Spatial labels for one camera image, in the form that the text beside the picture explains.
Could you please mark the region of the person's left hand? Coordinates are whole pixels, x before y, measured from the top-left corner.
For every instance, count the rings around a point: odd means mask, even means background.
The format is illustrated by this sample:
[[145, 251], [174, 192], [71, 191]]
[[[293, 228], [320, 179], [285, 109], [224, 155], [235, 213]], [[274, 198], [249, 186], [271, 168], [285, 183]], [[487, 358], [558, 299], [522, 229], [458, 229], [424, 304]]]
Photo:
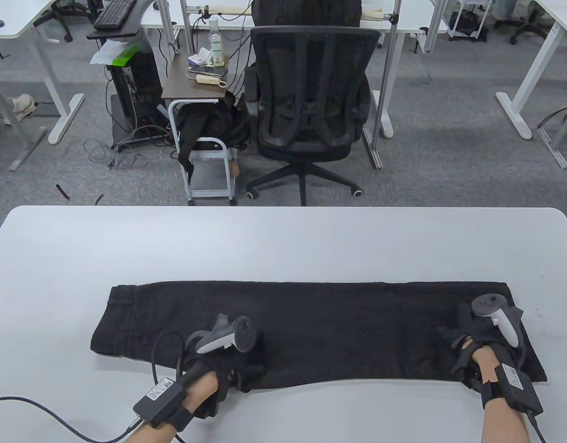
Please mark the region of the person's left hand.
[[216, 374], [218, 390], [235, 388], [248, 392], [250, 383], [266, 372], [266, 353], [260, 342], [248, 352], [241, 352], [235, 346], [220, 347], [208, 353], [190, 352], [184, 357], [181, 369], [188, 371], [195, 365], [201, 365], [203, 372]]

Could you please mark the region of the person's right hand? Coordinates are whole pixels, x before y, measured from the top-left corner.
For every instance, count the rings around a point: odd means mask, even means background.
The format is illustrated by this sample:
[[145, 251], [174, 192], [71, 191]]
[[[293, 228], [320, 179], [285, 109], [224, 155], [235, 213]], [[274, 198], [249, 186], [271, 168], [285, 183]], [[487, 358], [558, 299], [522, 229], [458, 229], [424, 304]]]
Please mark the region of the person's right hand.
[[526, 350], [515, 350], [488, 319], [471, 319], [456, 328], [438, 326], [436, 331], [457, 353], [452, 373], [459, 380], [479, 377], [499, 364], [520, 368], [525, 362]]

